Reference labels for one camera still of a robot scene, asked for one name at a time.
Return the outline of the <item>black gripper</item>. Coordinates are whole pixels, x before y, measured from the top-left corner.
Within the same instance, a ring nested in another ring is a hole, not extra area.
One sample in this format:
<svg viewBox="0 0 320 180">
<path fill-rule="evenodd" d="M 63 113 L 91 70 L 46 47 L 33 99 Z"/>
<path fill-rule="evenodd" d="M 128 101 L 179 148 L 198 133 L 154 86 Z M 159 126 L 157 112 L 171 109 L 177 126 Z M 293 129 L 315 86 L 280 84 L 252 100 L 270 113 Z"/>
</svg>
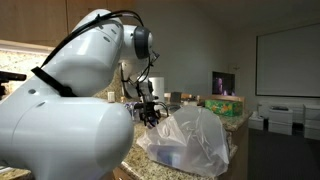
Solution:
<svg viewBox="0 0 320 180">
<path fill-rule="evenodd" d="M 160 119 L 161 114 L 159 110 L 156 110 L 154 106 L 155 102 L 137 103 L 135 107 L 140 110 L 140 119 L 147 124 L 149 119 Z"/>
</svg>

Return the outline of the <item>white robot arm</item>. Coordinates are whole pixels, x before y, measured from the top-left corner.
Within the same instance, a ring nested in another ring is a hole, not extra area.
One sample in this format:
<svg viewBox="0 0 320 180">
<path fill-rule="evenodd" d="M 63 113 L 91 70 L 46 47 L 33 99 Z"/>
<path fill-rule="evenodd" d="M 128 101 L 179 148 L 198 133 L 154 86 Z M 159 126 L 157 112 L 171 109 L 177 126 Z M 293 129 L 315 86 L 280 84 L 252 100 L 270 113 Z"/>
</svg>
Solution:
<svg viewBox="0 0 320 180">
<path fill-rule="evenodd" d="M 33 75 L 0 103 L 0 165 L 35 180 L 101 180 L 125 159 L 134 138 L 121 103 L 98 98 L 121 73 L 126 98 L 139 98 L 140 119 L 155 126 L 148 73 L 158 55 L 153 37 L 131 10 L 97 9 L 85 16 Z"/>
</svg>

